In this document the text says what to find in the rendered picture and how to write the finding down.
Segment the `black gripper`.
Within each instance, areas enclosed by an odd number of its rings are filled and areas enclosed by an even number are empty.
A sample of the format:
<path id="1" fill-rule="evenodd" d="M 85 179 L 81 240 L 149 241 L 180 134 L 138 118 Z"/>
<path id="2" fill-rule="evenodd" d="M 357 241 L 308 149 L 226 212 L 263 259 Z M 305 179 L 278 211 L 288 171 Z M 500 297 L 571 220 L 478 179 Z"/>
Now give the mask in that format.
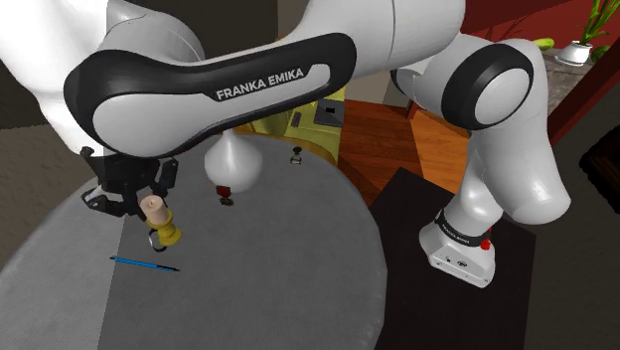
<path id="1" fill-rule="evenodd" d="M 168 195 L 176 183 L 179 162 L 173 158 L 161 166 L 159 180 L 155 176 L 160 162 L 157 159 L 129 157 L 123 154 L 94 156 L 94 150 L 84 146 L 79 155 L 95 173 L 98 184 L 108 193 L 121 194 L 121 201 L 106 197 L 100 187 L 81 194 L 83 202 L 92 210 L 121 218 L 125 215 L 137 216 L 142 222 L 146 216 L 137 203 L 136 192 L 153 184 L 153 194 L 161 198 Z"/>

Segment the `beige candle in yellow holder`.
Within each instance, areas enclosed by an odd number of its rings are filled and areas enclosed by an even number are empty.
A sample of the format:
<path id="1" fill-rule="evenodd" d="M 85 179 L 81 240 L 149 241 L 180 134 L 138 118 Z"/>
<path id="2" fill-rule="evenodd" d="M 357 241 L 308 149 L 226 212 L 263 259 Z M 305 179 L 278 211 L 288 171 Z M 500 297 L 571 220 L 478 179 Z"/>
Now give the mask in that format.
<path id="1" fill-rule="evenodd" d="M 140 201 L 139 207 L 146 217 L 146 224 L 157 234 L 159 251 L 180 240 L 181 231 L 174 225 L 173 213 L 162 197 L 148 195 Z"/>

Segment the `blue pen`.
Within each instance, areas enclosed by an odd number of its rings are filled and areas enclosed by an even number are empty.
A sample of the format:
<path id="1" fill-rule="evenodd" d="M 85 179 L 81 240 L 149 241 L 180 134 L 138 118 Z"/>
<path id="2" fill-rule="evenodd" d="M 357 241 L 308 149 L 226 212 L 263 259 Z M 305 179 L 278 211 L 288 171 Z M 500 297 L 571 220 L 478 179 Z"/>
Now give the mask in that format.
<path id="1" fill-rule="evenodd" d="M 117 263 L 126 263 L 126 264 L 149 267 L 153 269 L 166 270 L 166 271 L 180 271 L 178 268 L 175 268 L 175 267 L 159 265 L 159 264 L 151 263 L 151 262 L 141 262 L 141 261 L 136 261 L 136 260 L 124 259 L 120 257 L 110 257 L 110 259 Z"/>

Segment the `white bulbous vase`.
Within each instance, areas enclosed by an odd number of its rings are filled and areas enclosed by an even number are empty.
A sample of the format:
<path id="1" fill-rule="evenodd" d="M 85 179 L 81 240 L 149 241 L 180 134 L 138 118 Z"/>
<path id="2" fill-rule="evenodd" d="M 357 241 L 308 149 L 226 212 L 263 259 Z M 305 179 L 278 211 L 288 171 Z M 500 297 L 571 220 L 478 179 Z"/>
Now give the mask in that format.
<path id="1" fill-rule="evenodd" d="M 215 185 L 229 187 L 232 193 L 251 188 L 261 174 L 262 164 L 262 153 L 232 129 L 224 131 L 205 154 L 208 178 Z"/>

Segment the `round grey table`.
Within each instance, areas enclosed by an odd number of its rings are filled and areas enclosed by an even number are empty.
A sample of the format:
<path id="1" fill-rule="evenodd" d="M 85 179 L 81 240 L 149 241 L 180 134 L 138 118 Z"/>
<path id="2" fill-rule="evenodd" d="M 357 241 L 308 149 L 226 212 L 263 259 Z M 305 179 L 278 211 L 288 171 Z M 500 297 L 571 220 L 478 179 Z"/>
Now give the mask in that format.
<path id="1" fill-rule="evenodd" d="M 250 142 L 263 170 L 232 206 L 206 145 L 179 157 L 182 237 L 162 253 L 139 219 L 69 196 L 0 271 L 0 350 L 374 350 L 387 268 L 365 201 L 310 151 L 296 165 L 289 142 Z"/>

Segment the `yellow cabinet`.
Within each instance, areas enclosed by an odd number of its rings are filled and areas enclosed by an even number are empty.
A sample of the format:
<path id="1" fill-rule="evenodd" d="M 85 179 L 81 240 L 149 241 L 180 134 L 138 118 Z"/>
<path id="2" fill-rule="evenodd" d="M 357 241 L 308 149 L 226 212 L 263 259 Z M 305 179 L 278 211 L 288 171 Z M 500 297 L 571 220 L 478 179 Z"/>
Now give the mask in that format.
<path id="1" fill-rule="evenodd" d="M 315 143 L 338 157 L 346 89 L 320 100 L 237 126 L 237 132 L 285 136 Z"/>

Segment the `dark robot stand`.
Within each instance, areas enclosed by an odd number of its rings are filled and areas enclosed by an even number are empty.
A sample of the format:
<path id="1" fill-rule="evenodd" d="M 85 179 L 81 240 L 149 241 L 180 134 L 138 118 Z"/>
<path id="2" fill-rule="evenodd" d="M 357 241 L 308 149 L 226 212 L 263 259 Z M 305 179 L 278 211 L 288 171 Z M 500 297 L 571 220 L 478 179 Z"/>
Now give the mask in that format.
<path id="1" fill-rule="evenodd" d="M 492 230 L 496 273 L 479 288 L 429 264 L 418 232 L 450 192 L 398 169 L 371 204 L 387 261 L 377 350 L 525 350 L 536 237 L 506 220 Z"/>

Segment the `green plant in white pot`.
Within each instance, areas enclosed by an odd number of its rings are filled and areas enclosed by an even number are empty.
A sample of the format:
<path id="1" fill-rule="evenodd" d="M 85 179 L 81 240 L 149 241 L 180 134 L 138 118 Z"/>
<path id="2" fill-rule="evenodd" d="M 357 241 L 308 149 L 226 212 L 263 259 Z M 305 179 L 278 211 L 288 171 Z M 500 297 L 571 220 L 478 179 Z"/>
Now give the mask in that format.
<path id="1" fill-rule="evenodd" d="M 587 23 L 581 25 L 583 33 L 580 39 L 571 41 L 561 49 L 554 56 L 554 60 L 562 65 L 582 67 L 590 55 L 592 48 L 590 42 L 600 35 L 609 35 L 602 27 L 619 8 L 620 0 L 592 0 Z"/>

